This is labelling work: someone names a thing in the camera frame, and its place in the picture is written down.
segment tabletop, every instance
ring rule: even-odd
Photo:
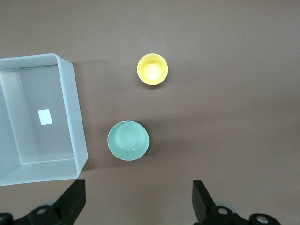
[[[245,219],[300,223],[300,1],[2,0],[0,58],[55,53],[73,63],[89,159],[75,225],[191,225],[192,182]],[[169,72],[148,86],[139,59]],[[116,158],[118,122],[141,123],[146,154]],[[73,180],[0,187],[19,218]]]

